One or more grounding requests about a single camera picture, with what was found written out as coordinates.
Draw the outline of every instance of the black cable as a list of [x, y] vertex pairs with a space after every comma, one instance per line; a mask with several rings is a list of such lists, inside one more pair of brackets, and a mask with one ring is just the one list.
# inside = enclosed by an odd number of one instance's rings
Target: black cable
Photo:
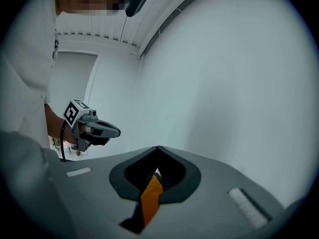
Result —
[[63, 135], [64, 135], [65, 126], [66, 126], [66, 121], [63, 122], [61, 127], [61, 132], [60, 132], [60, 142], [61, 142], [61, 152], [62, 152], [63, 162], [65, 162], [64, 147], [63, 147]]
[[123, 35], [123, 31], [124, 31], [124, 27], [125, 27], [125, 24], [126, 24], [126, 20], [128, 19], [128, 17], [126, 16], [125, 18], [125, 22], [124, 22], [124, 26], [123, 26], [123, 29], [122, 29], [122, 34], [121, 34], [121, 39], [120, 39], [120, 42], [122, 41], [122, 35]]

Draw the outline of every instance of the white shirt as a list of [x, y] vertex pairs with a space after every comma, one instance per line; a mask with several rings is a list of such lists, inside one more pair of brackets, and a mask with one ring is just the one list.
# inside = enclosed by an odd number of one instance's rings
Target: white shirt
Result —
[[29, 0], [0, 48], [0, 129], [49, 148], [44, 104], [57, 58], [55, 0]]

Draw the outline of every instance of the black opening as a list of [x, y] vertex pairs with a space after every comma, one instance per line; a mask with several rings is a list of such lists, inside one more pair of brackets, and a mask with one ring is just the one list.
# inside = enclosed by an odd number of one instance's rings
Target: black opening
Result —
[[110, 172], [111, 185], [121, 198], [138, 202], [156, 168], [163, 185], [160, 204], [183, 202], [200, 183], [200, 171], [193, 163], [158, 146], [116, 165]]
[[181, 163], [166, 153], [155, 149], [126, 168], [125, 177], [143, 192], [157, 168], [161, 174], [164, 191], [181, 182], [186, 173], [186, 169]]
[[[161, 177], [155, 173], [156, 178], [159, 180], [160, 184], [163, 186]], [[144, 218], [143, 218], [143, 211], [142, 211], [142, 204], [141, 198], [137, 202], [135, 206], [134, 213], [131, 218], [125, 219], [120, 223], [120, 225], [134, 233], [141, 233], [142, 230], [145, 228]]]

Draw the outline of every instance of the ceiling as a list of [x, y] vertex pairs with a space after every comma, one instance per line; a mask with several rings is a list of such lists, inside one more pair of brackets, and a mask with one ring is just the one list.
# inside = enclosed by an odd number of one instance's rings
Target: ceiling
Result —
[[57, 20], [61, 51], [84, 52], [83, 48], [77, 50], [84, 42], [86, 53], [98, 54], [102, 46], [112, 46], [141, 56], [156, 31], [184, 1], [147, 0], [133, 17], [126, 17], [125, 11], [111, 16], [62, 13]]

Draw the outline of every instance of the gray surface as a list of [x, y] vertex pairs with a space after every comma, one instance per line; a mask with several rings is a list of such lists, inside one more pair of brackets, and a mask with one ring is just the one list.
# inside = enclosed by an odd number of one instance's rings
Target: gray surface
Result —
[[[54, 238], [75, 239], [75, 226], [56, 192], [40, 145], [18, 133], [0, 132], [0, 148], [1, 178], [21, 211]], [[49, 152], [57, 157], [54, 151]]]
[[[122, 162], [132, 155], [131, 153], [111, 156], [108, 159], [62, 164], [53, 151], [47, 151], [50, 152], [47, 156], [53, 181], [73, 223], [76, 224], [75, 230], [79, 239], [136, 237], [134, 233], [118, 225], [132, 215], [135, 202], [119, 198], [108, 178], [115, 163]], [[83, 167], [90, 167], [92, 172], [67, 177], [66, 171]]]
[[231, 166], [189, 152], [166, 149], [195, 164], [201, 172], [201, 182], [183, 203], [161, 205], [142, 235], [151, 238], [231, 239], [253, 231], [227, 194], [236, 187], [243, 188], [273, 217], [283, 210], [266, 190]]
[[298, 208], [303, 203], [303, 199], [297, 200], [289, 205], [283, 212], [270, 221], [267, 225], [255, 230], [247, 235], [244, 235], [238, 239], [270, 239], [273, 238], [276, 233], [292, 218]]
[[[113, 228], [116, 236], [127, 231], [118, 224], [132, 216], [136, 203], [121, 199], [109, 182], [109, 173], [118, 163], [136, 156], [148, 148], [105, 158], [64, 163], [65, 171], [90, 167], [92, 172], [66, 178], [79, 196], [76, 205], [89, 208], [87, 215], [100, 217]], [[275, 217], [282, 206], [266, 190], [245, 177], [231, 166], [189, 152], [167, 148], [191, 161], [201, 171], [198, 189], [183, 203], [161, 205], [157, 214], [142, 231], [148, 238], [223, 238], [232, 239], [253, 231], [253, 227], [237, 209], [227, 192], [232, 188], [244, 189], [267, 213]], [[68, 198], [68, 193], [61, 193]]]

